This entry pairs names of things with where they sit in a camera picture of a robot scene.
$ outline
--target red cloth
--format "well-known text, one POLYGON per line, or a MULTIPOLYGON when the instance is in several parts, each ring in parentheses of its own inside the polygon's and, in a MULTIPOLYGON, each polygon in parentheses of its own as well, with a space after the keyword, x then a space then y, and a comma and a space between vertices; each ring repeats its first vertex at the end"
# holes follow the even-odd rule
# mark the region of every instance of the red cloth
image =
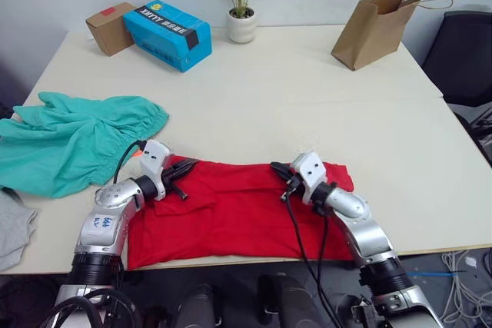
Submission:
MULTIPOLYGON (((328 182, 346 191, 354 185, 343 165, 325 164, 328 182)), ((285 182, 269 164, 230 165, 198 162, 176 184, 189 195, 171 193, 148 204, 130 223, 130 269, 175 259, 211 255, 300 257, 294 227, 279 197, 285 182)), ((302 240, 310 259, 317 259, 323 219, 291 196, 302 240)), ((351 260, 341 229, 329 220, 324 257, 351 260)))

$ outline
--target black chair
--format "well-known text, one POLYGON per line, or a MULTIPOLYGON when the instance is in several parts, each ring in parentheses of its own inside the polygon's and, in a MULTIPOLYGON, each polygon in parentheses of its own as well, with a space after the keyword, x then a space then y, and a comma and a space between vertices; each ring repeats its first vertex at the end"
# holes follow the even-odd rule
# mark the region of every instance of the black chair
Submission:
MULTIPOLYGON (((446 12, 422 68, 448 104, 483 111, 492 101, 492 13, 446 12)), ((455 114, 492 166, 479 142, 492 133, 492 119, 469 122, 455 114)))

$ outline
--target gray cloth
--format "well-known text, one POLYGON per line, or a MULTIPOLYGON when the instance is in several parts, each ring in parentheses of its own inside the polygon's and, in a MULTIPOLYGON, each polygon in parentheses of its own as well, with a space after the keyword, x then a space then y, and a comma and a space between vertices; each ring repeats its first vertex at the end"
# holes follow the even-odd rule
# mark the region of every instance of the gray cloth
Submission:
POLYGON ((21 262, 22 251, 35 229, 35 210, 29 209, 0 189, 0 270, 21 262))

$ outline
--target paper bag handle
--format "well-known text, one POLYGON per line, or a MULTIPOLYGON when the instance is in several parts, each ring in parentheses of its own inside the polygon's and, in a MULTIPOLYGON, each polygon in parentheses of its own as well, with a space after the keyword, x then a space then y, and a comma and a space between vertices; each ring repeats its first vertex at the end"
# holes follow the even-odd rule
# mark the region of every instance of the paper bag handle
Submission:
POLYGON ((421 7, 421 8, 425 8, 425 9, 434 9, 434 10, 437 10, 437 9, 449 9, 453 6, 454 4, 454 0, 449 0, 450 1, 450 4, 447 6, 447 7, 427 7, 426 5, 421 5, 421 3, 425 3, 425 2, 435 2, 437 0, 420 0, 417 4, 417 7, 421 7))

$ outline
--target black cable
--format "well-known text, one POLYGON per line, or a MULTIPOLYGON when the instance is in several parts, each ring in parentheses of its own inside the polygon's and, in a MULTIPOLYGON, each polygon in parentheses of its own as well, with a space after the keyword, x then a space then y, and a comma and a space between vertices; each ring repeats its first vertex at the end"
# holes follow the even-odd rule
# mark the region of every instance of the black cable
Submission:
MULTIPOLYGON (((125 272, 125 266, 123 265, 123 261, 121 258, 118 259, 118 269, 116 270, 116 290, 120 291, 123 287, 123 273, 125 272)), ((118 310, 118 301, 115 300, 113 302, 112 308, 109 310, 111 314, 111 318, 116 316, 116 312, 118 310)))
POLYGON ((288 213, 291 216, 292 224, 294 225, 295 235, 296 235, 296 238, 298 239, 299 249, 301 249, 302 260, 306 264, 307 270, 309 270, 309 273, 311 274, 314 281, 316 282, 318 296, 319 296, 319 299, 321 301, 321 305, 323 306, 324 311, 330 317, 330 319, 333 321, 334 325, 337 328, 344 328, 341 324, 341 321, 338 319, 337 314, 334 312, 334 309, 330 303, 330 300, 328 299, 327 294, 324 292, 320 281, 317 279, 317 276, 314 273, 312 266, 309 264, 309 260, 308 260, 308 257, 306 255, 306 250, 304 249, 304 244, 302 243, 301 231, 299 229, 299 224, 295 218, 294 211, 292 210, 290 196, 291 196, 291 191, 287 191, 285 193, 285 203, 287 205, 288 213))
POLYGON ((147 144, 147 141, 142 141, 142 140, 137 140, 134 141, 128 146, 123 153, 123 155, 120 158, 120 161, 118 162, 118 166, 116 167, 115 170, 115 175, 113 176, 113 184, 118 182, 118 173, 120 172, 121 166, 123 165, 123 162, 125 161, 126 156, 130 152, 130 150, 136 145, 138 146, 141 150, 144 150, 145 145, 147 144))
POLYGON ((67 309, 65 309, 65 311, 61 312, 53 328, 60 328, 63 325, 63 323, 68 319, 68 317, 71 316, 72 313, 77 309, 78 309, 77 306, 70 306, 67 309))
POLYGON ((110 288, 100 288, 98 290, 91 291, 87 293, 84 298, 91 299, 97 296, 109 296, 112 299, 118 301, 126 309, 130 315, 131 326, 133 328, 141 328, 141 318, 137 307, 132 303, 132 301, 126 297, 123 293, 117 290, 112 290, 110 288))
POLYGON ((317 280, 321 284, 321 263, 323 262, 324 248, 326 247, 326 240, 328 238, 328 216, 323 216, 323 238, 321 239, 321 248, 319 257, 317 258, 317 280))
POLYGON ((80 308, 85 311, 87 314, 87 318, 89 319, 89 323, 91 324, 91 328, 102 328, 102 320, 99 316, 98 311, 92 305, 92 303, 87 300, 85 297, 75 296, 70 297, 67 300, 61 301, 58 305, 53 307, 48 314, 46 314, 46 318, 43 319, 39 327, 42 328, 48 324, 49 320, 53 318, 56 314, 61 313, 64 309, 71 308, 71 311, 75 311, 80 308))

